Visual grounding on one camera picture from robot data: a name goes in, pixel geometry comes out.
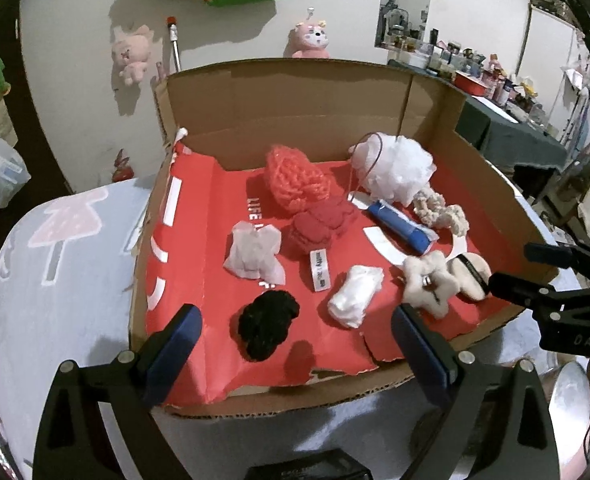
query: metal screw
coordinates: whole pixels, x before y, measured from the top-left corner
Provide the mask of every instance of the metal screw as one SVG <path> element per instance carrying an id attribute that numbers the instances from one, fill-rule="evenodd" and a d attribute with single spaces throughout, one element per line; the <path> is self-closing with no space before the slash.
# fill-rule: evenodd
<path id="1" fill-rule="evenodd" d="M 59 371 L 63 374 L 72 372 L 73 368 L 75 368 L 75 363 L 73 363 L 72 361 L 64 361 L 62 364 L 59 365 Z"/>
<path id="2" fill-rule="evenodd" d="M 528 359 L 522 359 L 520 361 L 520 368 L 525 372 L 532 372 L 535 369 L 533 363 L 531 363 Z"/>
<path id="3" fill-rule="evenodd" d="M 120 352 L 120 354 L 117 356 L 117 361 L 119 361 L 121 364 L 125 365 L 125 364 L 132 362 L 134 358 L 135 358 L 134 352 L 132 352 L 130 350 L 124 350 L 123 352 Z"/>
<path id="4" fill-rule="evenodd" d="M 466 365 L 472 365 L 475 362 L 475 355 L 468 350 L 464 350 L 458 354 L 458 359 Z"/>

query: pink stuffed toy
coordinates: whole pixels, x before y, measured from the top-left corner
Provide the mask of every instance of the pink stuffed toy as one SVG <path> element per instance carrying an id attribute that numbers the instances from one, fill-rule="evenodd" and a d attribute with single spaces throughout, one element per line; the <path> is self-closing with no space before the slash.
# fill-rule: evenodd
<path id="1" fill-rule="evenodd" d="M 144 78 L 144 72 L 149 67 L 152 42 L 153 31 L 142 25 L 132 34 L 122 32 L 113 43 L 112 54 L 115 63 L 122 69 L 120 76 L 126 86 L 140 83 Z"/>
<path id="2" fill-rule="evenodd" d="M 314 23 L 311 18 L 313 8 L 309 8 L 309 18 L 298 23 L 294 30 L 294 39 L 299 50 L 293 57 L 318 57 L 328 59 L 330 54 L 326 51 L 328 37 L 326 36 L 326 22 Z"/>

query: red crocheted item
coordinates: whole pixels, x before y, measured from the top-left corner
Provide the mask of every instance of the red crocheted item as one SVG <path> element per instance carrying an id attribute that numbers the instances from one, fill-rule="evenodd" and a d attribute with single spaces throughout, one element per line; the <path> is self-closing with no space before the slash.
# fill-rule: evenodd
<path id="1" fill-rule="evenodd" d="M 297 213 L 288 236 L 293 244 L 308 254 L 329 249 L 357 218 L 357 208 L 341 196 L 332 196 Z"/>
<path id="2" fill-rule="evenodd" d="M 273 146 L 264 176 L 275 201 L 289 213 L 304 211 L 330 195 L 329 178 L 295 148 Z"/>

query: label tag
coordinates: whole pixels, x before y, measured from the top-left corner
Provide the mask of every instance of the label tag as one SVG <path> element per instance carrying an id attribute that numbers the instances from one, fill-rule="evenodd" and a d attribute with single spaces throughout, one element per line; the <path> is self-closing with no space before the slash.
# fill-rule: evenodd
<path id="1" fill-rule="evenodd" d="M 313 276 L 315 292 L 331 288 L 331 276 L 328 273 L 328 259 L 326 249 L 310 251 L 310 272 Z"/>
<path id="2" fill-rule="evenodd" d="M 11 184 L 17 184 L 17 178 L 22 174 L 22 167 L 10 160 L 0 157 L 0 177 Z"/>

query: cardboard box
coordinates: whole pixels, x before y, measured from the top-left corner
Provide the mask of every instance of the cardboard box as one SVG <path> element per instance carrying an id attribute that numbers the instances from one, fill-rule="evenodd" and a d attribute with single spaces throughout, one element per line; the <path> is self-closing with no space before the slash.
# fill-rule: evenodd
<path id="1" fill-rule="evenodd" d="M 412 137 L 433 153 L 438 166 L 446 165 L 459 184 L 475 195 L 510 247 L 543 242 L 515 201 L 513 189 L 454 132 L 465 95 L 433 78 L 360 62 L 247 60 L 171 75 L 155 93 L 165 142 L 170 145 L 177 129 L 187 128 L 189 134 L 182 142 L 197 153 L 215 157 L 227 171 L 261 168 L 273 144 L 299 148 L 312 162 L 324 162 L 346 160 L 348 147 L 367 132 Z M 170 160 L 171 155 L 153 188 L 136 263 L 130 318 L 135 350 L 146 339 L 146 263 L 153 227 L 168 190 Z M 524 258 L 518 259 L 517 266 L 513 272 L 542 283 L 557 272 Z M 467 348 L 520 312 L 521 308 L 508 305 L 451 344 L 455 349 Z M 376 370 L 355 376 L 329 372 L 305 386 L 244 387 L 222 402 L 170 410 L 185 416 L 267 415 L 336 404 L 412 377 L 403 361 L 377 364 Z"/>

